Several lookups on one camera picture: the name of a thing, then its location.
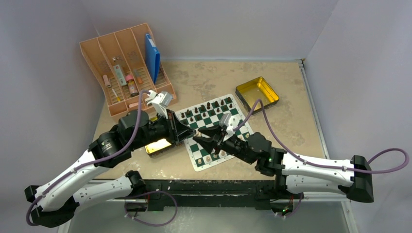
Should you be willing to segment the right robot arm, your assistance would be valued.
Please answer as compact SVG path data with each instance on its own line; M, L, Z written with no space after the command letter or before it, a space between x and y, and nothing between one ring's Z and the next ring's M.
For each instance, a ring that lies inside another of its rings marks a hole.
M345 160L314 158L275 148L261 133L243 140L218 125L199 131L205 136L194 136L193 140L208 153L223 150L254 164L259 173L274 176L273 192L280 198L309 191L342 194L363 203L374 201L371 167L363 156Z

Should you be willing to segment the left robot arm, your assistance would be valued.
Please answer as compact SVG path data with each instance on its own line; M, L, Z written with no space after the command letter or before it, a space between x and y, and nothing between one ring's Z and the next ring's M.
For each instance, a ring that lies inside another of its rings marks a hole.
M194 134L195 130L181 122L172 110L167 109L154 121L142 110L130 111L56 178L41 186L25 188L26 200L31 204L26 213L27 224L54 228L97 203L148 195L145 181L133 170L111 182L92 187L86 184L130 159L134 150L161 139L176 146Z

